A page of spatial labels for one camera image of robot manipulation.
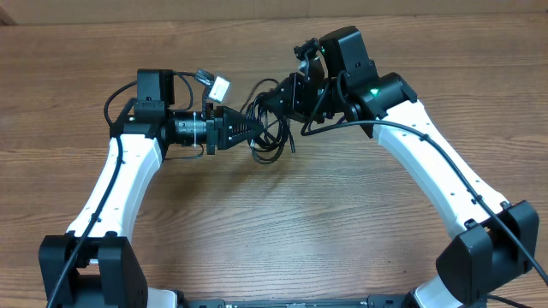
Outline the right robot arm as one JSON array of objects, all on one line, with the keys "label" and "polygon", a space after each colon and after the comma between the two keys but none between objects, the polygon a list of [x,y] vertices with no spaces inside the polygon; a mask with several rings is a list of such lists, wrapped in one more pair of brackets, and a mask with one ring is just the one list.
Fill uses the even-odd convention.
[{"label": "right robot arm", "polygon": [[405,307],[483,307],[531,270],[539,215],[483,181],[444,138],[416,91],[396,73],[380,75],[357,27],[295,47],[295,73],[254,99],[259,117],[289,120],[312,136],[357,126],[384,147],[433,204],[450,237],[437,274],[402,299]]}]

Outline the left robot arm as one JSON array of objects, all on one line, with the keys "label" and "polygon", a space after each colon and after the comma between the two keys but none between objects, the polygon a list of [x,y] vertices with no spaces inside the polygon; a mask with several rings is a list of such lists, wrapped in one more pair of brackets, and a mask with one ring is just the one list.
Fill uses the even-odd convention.
[{"label": "left robot arm", "polygon": [[49,307],[184,307],[182,292],[149,287],[131,246],[147,187],[171,145],[214,154],[263,128],[221,103],[230,83],[199,70],[141,69],[137,94],[110,128],[108,157],[80,214],[47,235],[39,265]]}]

